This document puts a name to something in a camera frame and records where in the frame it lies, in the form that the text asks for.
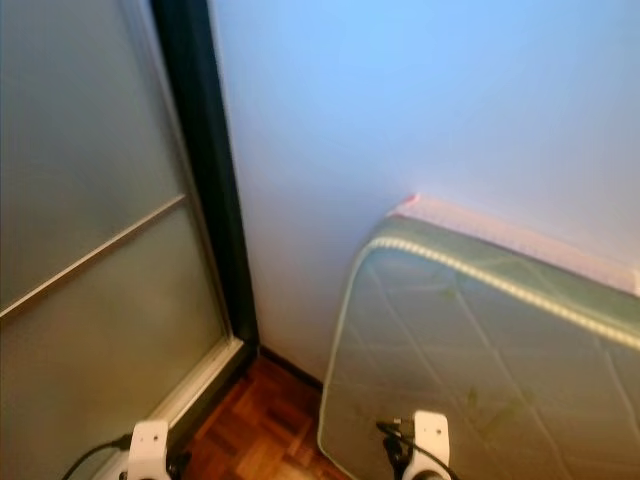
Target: sliding door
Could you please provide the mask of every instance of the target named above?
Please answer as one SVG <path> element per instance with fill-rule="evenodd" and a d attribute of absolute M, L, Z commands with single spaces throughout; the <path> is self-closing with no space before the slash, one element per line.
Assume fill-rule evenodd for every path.
<path fill-rule="evenodd" d="M 5 479 L 60 477 L 231 339 L 161 72 L 123 3 L 3 2 Z"/>

